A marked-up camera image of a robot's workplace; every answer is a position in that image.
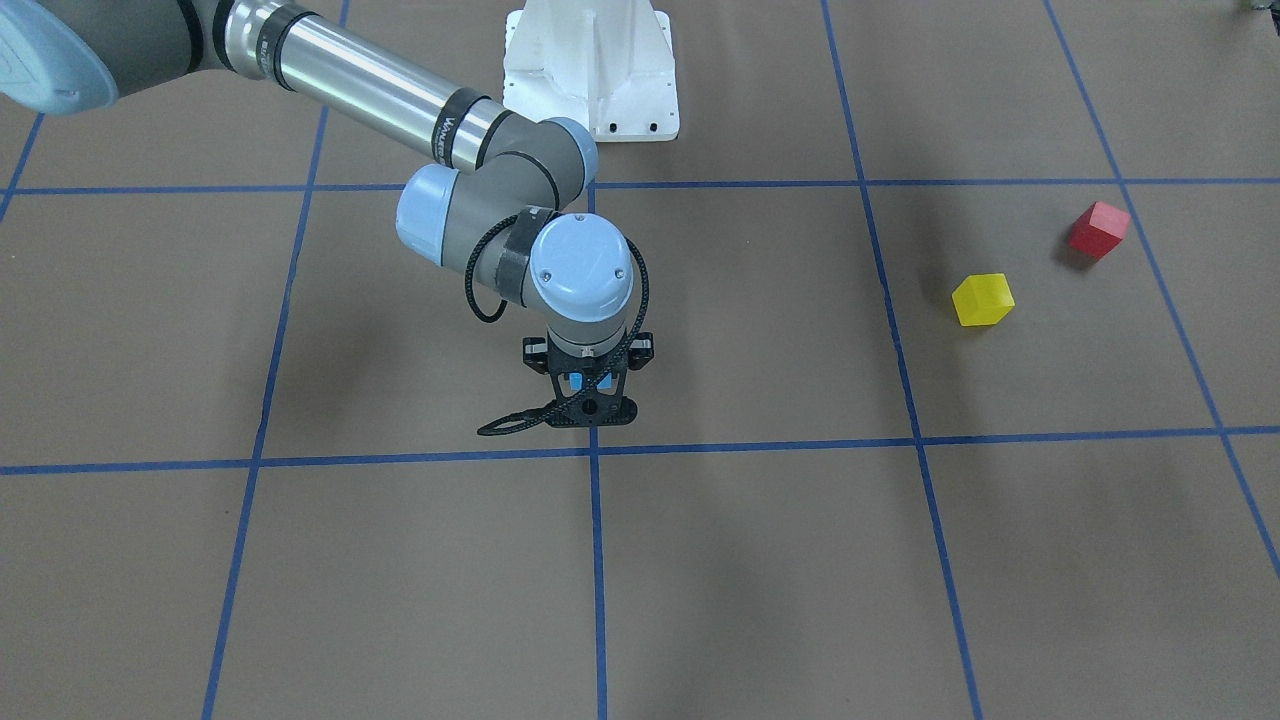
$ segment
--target silver metal tube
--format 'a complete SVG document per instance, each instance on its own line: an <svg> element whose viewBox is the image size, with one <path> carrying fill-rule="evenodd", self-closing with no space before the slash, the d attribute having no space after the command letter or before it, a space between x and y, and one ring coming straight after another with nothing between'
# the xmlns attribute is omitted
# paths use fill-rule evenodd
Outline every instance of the silver metal tube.
<svg viewBox="0 0 1280 720"><path fill-rule="evenodd" d="M289 28L280 70L289 88L465 173L483 160L485 138L504 113L489 99L465 109L452 151L442 158L443 149L433 146L436 120L461 86L319 15Z"/></svg>
<svg viewBox="0 0 1280 720"><path fill-rule="evenodd" d="M288 0L252 0L236 3L227 17L225 47L227 60L236 74L250 79L262 79L266 76L257 67L257 38L262 26L271 13L289 5Z"/></svg>

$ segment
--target yellow cube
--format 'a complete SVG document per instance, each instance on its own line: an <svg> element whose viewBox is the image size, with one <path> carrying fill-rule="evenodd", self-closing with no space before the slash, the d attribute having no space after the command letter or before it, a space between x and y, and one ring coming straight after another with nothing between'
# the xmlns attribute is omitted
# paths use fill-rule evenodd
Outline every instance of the yellow cube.
<svg viewBox="0 0 1280 720"><path fill-rule="evenodd" d="M1014 309L1014 293L1004 273L969 275L951 293L964 327L995 325Z"/></svg>

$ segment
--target grid line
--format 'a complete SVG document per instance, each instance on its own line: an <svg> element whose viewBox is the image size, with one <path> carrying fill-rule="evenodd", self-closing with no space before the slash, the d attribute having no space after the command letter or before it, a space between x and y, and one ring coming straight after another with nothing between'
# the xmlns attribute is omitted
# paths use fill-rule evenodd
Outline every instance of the grid line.
<svg viewBox="0 0 1280 720"><path fill-rule="evenodd" d="M1018 186L1119 186L1116 178L832 178L832 179L712 179L712 181L616 181L596 182L598 190L733 190L787 187L1018 187ZM1149 186L1268 186L1280 184L1280 177L1267 178L1124 178L1124 184ZM306 184L156 184L156 186L84 186L84 187L18 187L17 178L5 197L20 195L204 195L228 192L399 192L402 182L316 183Z"/></svg>
<svg viewBox="0 0 1280 720"><path fill-rule="evenodd" d="M902 336L897 327L897 315L893 311L893 295L890 288L888 274L884 270L884 255L881 251L879 232L876 227L876 213L872 208L870 188L867 184L867 173L863 168L863 155L858 146L858 129L854 123L854 111L849 101L849 88L845 83L845 72L840 61L840 50L836 42L836 29L831 22L831 6L827 0L820 0L822 15L827 29L827 42L831 47L831 64L836 73L836 87L840 90L840 104L845 113L845 126L849 132L849 147L854 156L854 169L858 172L858 191L861 195L863 214L867 217L867 232L870 237L872 252L876 258L876 274L879 278L881 290L884 295L884 314L888 318L890 336L893 341L893 352L897 355L899 378L902 383L902 398L906 402L906 414L911 423L911 441L915 447L916 462L920 466L920 480L924 484L924 498L929 507L929 521L933 525L933 542L938 551L938 565L942 569L942 582L946 585L947 605L951 607L951 624L956 635L956 646L960 653L960 665L964 670L965 687L969 692L969 706L974 720L983 720L982 700L978 694L978 680L973 671L973 660L969 655L969 639L964 629L964 615L960 610L960 597L956 592L955 577L951 570L950 552L947 551L946 533L942 529L942 515L938 510L937 496L933 492L933 474L929 470L929 457L920 433L920 418L915 407L915 397L911 392L911 378L906 368L906 354L902 350Z"/></svg>
<svg viewBox="0 0 1280 720"><path fill-rule="evenodd" d="M600 498L600 432L591 428L591 566L595 580L595 716L609 719L609 669L604 606L604 510Z"/></svg>
<svg viewBox="0 0 1280 720"><path fill-rule="evenodd" d="M347 13L351 0L343 0L342 13L338 20L339 27L346 27ZM227 651L227 637L230 632L232 610L236 606L236 589L239 584L241 564L244 559L244 542L248 536L248 523L253 511L253 496L257 491L259 470L262 468L262 447L266 443L266 429L271 420L271 402L275 396L275 379L280 369L280 355L284 350L284 334L289 323L289 305L293 295L293 282L298 274L298 258L302 254L302 242L306 238L307 220L311 214L311 199L316 176L320 172L320 152L324 149L324 133L329 120L329 108L320 109L320 118L316 122L315 142L311 147L311 165L307 169L307 184L302 195L302 206L298 210L298 225L293 237L293 252L289 256L289 270L284 281L284 297L280 300L280 315L275 328L275 341L271 347L271 361L266 373L266 387L262 391L262 418L259 421L257 433L253 439L253 456L250 459L248 478L244 480L244 498L241 502L239 523L236 528L236 544L232 548L230 568L227 571L227 591L223 594L223 610L218 620L218 635L214 639L212 660L209 666L209 683L205 687L205 702L201 711L201 720L212 720L214 707L218 702L218 683L221 679L223 657Z"/></svg>
<svg viewBox="0 0 1280 720"><path fill-rule="evenodd" d="M27 169L27 160L31 159L31 150L36 146L36 136L40 135L40 126L45 122L45 114L37 113L36 119L31 122L31 129L27 132L27 142L22 146L22 154L18 155L18 164L13 167L13 176L9 177L9 186L5 188L4 197L0 197L0 223L4 222L4 217L9 214L9 204L13 202L14 193L18 188L18 181L22 179L22 172Z"/></svg>
<svg viewBox="0 0 1280 720"><path fill-rule="evenodd" d="M1267 529L1266 520L1262 518L1262 511L1258 509L1252 488L1249 488L1249 480L1244 477L1244 469L1240 468L1240 461L1235 455L1235 447L1231 445L1231 437L1225 432L1225 425L1222 423L1222 416L1219 413L1217 402L1213 401L1213 393L1210 391L1208 380L1204 378L1204 372L1201 369L1199 360L1196 356L1196 350L1192 347L1190 337L1187 333L1187 328L1183 325L1181 316L1178 313L1178 306L1174 302L1172 292L1170 292L1169 284L1165 282L1165 275L1160 269L1160 263L1156 260L1156 252L1147 238L1147 231L1143 227L1142 217L1138 214L1138 208L1134 205L1133 196L1129 192L1129 183L1125 181L1124 173L1120 172L1120 163L1116 160L1115 152L1111 149L1111 142L1107 140L1106 131L1102 129L1102 120L1098 117L1097 108L1093 105L1093 100L1089 97L1088 88L1084 86L1084 77L1080 74L1080 68L1075 63L1075 56L1071 54L1071 46L1066 41L1066 33L1062 32L1062 24L1059 22L1057 13L1053 10L1053 3L1052 0L1043 0L1043 4L1044 10L1048 13L1048 19L1053 26L1053 32L1057 35L1057 41L1062 46L1062 54L1066 56L1066 64L1071 70L1071 76L1075 78L1080 99L1084 100L1084 106L1089 111L1089 119L1093 122L1093 128L1098 133L1098 141L1102 143L1102 150L1107 156L1107 163L1111 165L1111 172L1115 174L1116 182L1119 183L1125 206L1129 210L1129 215L1133 218L1133 225L1138 232L1138 240L1142 243L1142 250L1147 255L1147 263L1151 265L1152 275L1156 278L1156 286L1160 288L1160 295L1165 300L1165 307L1169 310L1169 318L1172 320L1174 328L1178 331L1178 338L1183 345L1183 351L1187 354L1187 361L1190 364L1192 372L1196 374L1196 382L1199 384L1204 405L1208 407L1210 416L1213 419L1213 427L1222 442L1222 450L1226 452L1228 461L1231 464L1231 471L1235 473L1235 480L1240 487L1240 493L1244 495L1244 502L1249 509L1249 514L1253 516L1253 524L1258 530L1262 547L1266 550L1266 553L1271 560L1271 569L1275 571L1276 578L1280 579L1280 555L1276 553L1275 543L1271 539L1271 532Z"/></svg>
<svg viewBox="0 0 1280 720"><path fill-rule="evenodd" d="M1280 425L1242 425L1224 428L1229 436L1280 436ZM957 445L1020 445L1041 442L1105 442L1124 439L1160 439L1179 437L1217 437L1217 428L1153 428L1134 430L1084 430L1057 433L1011 433L987 436L923 436L925 446ZM602 457L621 455L691 455L739 452L803 452L820 450L867 450L883 447L913 447L915 438L851 438L814 441L763 441L763 442L708 442L672 445L617 445L595 450ZM439 452L397 452L383 455L314 455L292 457L262 457L261 468L332 468L340 465L397 465L433 462L476 462L544 460L550 457L588 457L590 448L559 447L530 450L476 450ZM247 469L252 459L227 460L159 460L141 462L79 462L54 465L0 465L0 477L18 475L74 475L87 473L154 473L164 470L218 470Z"/></svg>

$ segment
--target black band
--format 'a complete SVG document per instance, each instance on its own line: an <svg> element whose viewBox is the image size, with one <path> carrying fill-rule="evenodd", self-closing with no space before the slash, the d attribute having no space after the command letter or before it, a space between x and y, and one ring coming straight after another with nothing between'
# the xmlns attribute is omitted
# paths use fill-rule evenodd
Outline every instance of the black band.
<svg viewBox="0 0 1280 720"><path fill-rule="evenodd" d="M529 254L534 249L538 233L552 222L558 213L550 208L527 208L516 218L516 224L507 233L507 241L498 256L498 273L493 287L508 302L525 305L525 275L529 274Z"/></svg>
<svg viewBox="0 0 1280 720"><path fill-rule="evenodd" d="M520 150L507 150L504 152L494 155L494 158L502 158L503 155L515 155L516 158L524 158L525 160L529 160L529 163L532 164L535 168L541 170L543 174L547 176L547 184L552 186L552 199L553 202L556 204L556 209L559 210L559 187L556 184L556 177L552 176L552 172L547 169L547 165L541 164L538 160L538 158L534 158L532 155L529 155L526 152L521 152Z"/></svg>
<svg viewBox="0 0 1280 720"><path fill-rule="evenodd" d="M435 127L431 128L431 155L436 163L445 168L453 167L453 141L458 137L462 118L472 105L488 97L479 90L460 87L444 101L440 115L435 118Z"/></svg>
<svg viewBox="0 0 1280 720"><path fill-rule="evenodd" d="M214 36L214 53L218 54L218 59L221 60L223 65L232 72L236 68L232 67L230 58L227 56L227 18L230 17L232 5L234 4L236 0L221 0L218 4L218 9L214 10L214 27L210 28L212 31L210 35Z"/></svg>
<svg viewBox="0 0 1280 720"><path fill-rule="evenodd" d="M484 155L485 152L489 151L489 143L493 141L494 133L498 132L498 126L500 126L503 120L506 120L512 115L515 115L515 113L512 113L511 110L503 110L502 113L498 113L498 117L494 118L493 124L489 126L489 132L484 133L484 140L480 141L480 151L476 152L477 170L480 169L480 165L484 165Z"/></svg>
<svg viewBox="0 0 1280 720"><path fill-rule="evenodd" d="M182 19L187 20L187 35L191 36L191 61L187 63L187 74L191 74L205 61L205 28L200 27L200 14L191 0L178 0L178 9L182 10Z"/></svg>
<svg viewBox="0 0 1280 720"><path fill-rule="evenodd" d="M293 23L315 14L292 3L280 5L266 18L266 22L262 23L262 31L257 33L257 69L268 77L274 77L280 87L291 92L293 88L284 82L284 73L280 70L280 49L284 46L284 38L288 37Z"/></svg>

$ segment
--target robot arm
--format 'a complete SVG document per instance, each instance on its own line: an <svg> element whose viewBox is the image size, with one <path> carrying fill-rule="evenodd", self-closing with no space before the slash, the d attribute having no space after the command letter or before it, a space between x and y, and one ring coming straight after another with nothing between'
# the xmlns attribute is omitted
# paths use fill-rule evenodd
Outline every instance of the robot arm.
<svg viewBox="0 0 1280 720"><path fill-rule="evenodd" d="M12 76L0 88L51 114L108 106L221 67L314 97L431 156L438 164L419 170L401 196L401 240L462 273L483 320L497 314L476 306L472 282L495 290L503 307L518 302L548 322L545 338L525 338L524 360L550 375L556 400L480 433L635 418L622 389L627 370L653 356L652 336L640 333L648 277L639 251L608 220L559 214L598 167L595 143L577 123L534 123L280 0L6 0L0 60L0 76L5 67ZM636 270L641 302L628 324Z"/></svg>

